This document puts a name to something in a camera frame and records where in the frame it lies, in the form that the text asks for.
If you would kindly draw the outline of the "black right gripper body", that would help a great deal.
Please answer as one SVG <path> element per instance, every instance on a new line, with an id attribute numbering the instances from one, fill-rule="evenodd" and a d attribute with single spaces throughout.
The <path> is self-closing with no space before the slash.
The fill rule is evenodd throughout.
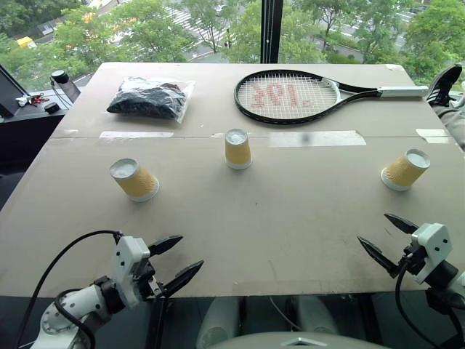
<path id="1" fill-rule="evenodd" d="M 401 257 L 398 265 L 397 274 L 404 268 L 413 276 L 417 276 L 425 266 L 426 250 L 423 246 L 409 244 L 403 250 L 404 255 Z"/>

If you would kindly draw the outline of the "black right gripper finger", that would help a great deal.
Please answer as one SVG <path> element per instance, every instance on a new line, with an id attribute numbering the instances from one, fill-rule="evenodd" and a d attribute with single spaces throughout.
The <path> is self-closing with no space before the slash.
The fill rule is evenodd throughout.
<path id="1" fill-rule="evenodd" d="M 414 222 L 411 222 L 410 220 L 407 220 L 395 214 L 384 213 L 384 216 L 388 219 L 388 221 L 390 221 L 396 228 L 401 230 L 403 233 L 411 235 L 419 229 L 417 224 L 415 224 Z"/>
<path id="2" fill-rule="evenodd" d="M 392 278 L 397 277 L 400 271 L 400 267 L 398 265 L 394 264 L 391 260 L 385 257 L 382 251 L 366 238 L 358 236 L 357 239 L 364 250 L 375 262 L 377 262 L 383 269 L 385 269 L 385 271 L 388 272 Z"/>

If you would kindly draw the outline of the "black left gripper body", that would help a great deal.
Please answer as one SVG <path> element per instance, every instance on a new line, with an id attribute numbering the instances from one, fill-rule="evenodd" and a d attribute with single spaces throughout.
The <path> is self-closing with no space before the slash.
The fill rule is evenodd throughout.
<path id="1" fill-rule="evenodd" d="M 142 262 L 142 267 L 137 271 L 136 284 L 143 300 L 161 297 L 163 294 L 163 284 L 155 279 L 155 269 L 149 260 Z"/>

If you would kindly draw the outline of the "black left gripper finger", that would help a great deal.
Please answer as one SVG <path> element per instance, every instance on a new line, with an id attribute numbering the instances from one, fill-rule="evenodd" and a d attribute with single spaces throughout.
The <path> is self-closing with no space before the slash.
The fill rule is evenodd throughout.
<path id="1" fill-rule="evenodd" d="M 163 286 L 163 297 L 170 297 L 186 286 L 203 266 L 204 261 L 200 260 L 182 269 L 169 283 Z"/>
<path id="2" fill-rule="evenodd" d="M 148 246 L 151 255 L 161 255 L 168 250 L 170 250 L 173 246 L 179 243 L 183 239 L 182 236 L 174 235 L 168 236 L 166 238 L 162 238 L 155 243 Z"/>

